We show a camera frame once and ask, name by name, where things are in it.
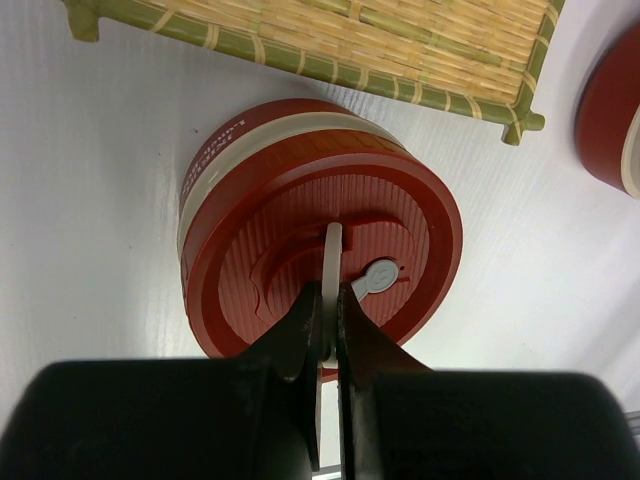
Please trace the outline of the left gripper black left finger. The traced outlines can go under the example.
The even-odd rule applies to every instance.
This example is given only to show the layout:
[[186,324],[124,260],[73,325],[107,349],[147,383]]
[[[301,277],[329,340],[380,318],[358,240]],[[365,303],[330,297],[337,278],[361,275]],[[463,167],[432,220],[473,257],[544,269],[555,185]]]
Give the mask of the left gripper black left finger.
[[320,286],[225,359],[65,361],[27,386],[5,479],[308,479],[319,468]]

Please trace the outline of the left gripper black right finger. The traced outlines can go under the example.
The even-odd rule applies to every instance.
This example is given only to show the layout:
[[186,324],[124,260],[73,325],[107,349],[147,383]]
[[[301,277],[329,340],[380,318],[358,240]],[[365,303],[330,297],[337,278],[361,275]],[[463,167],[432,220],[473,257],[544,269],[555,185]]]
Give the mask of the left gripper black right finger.
[[347,479],[635,479],[614,396],[571,372],[434,371],[385,335],[352,288],[338,300]]

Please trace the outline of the red lid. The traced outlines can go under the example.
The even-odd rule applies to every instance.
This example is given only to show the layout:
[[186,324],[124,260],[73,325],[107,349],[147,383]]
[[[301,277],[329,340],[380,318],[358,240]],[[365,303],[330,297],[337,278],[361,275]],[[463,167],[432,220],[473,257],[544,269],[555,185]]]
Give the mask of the red lid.
[[397,279],[369,293],[364,312],[394,342],[432,317],[455,277],[462,222],[444,183],[424,165],[378,154],[276,165],[243,161],[181,219],[185,309],[212,358],[245,351],[322,277],[328,226],[342,228],[341,278],[390,260]]

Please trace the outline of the steel bowl red base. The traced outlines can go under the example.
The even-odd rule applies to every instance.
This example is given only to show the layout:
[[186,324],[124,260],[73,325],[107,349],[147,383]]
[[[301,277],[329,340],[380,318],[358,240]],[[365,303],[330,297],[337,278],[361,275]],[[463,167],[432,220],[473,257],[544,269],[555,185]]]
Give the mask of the steel bowl red base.
[[278,100],[249,109],[216,130],[192,161],[185,176],[178,222],[178,253],[207,195],[234,168],[270,145],[321,130],[361,130],[394,141],[381,127],[328,102]]
[[574,143],[599,181],[639,197],[639,25],[602,55],[580,98]]

